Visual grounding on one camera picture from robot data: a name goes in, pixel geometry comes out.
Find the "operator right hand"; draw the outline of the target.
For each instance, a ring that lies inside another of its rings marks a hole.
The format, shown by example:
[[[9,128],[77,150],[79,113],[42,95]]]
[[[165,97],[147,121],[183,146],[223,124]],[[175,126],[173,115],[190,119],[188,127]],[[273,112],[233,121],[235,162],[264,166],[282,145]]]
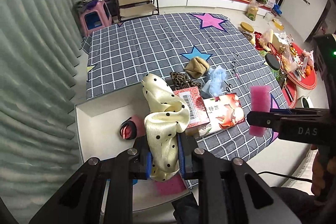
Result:
[[[311,145],[310,149],[316,151],[316,155],[312,165],[312,193],[318,197],[321,193],[321,190],[325,188],[325,180],[323,179],[324,168],[319,162],[319,150],[316,145]]]

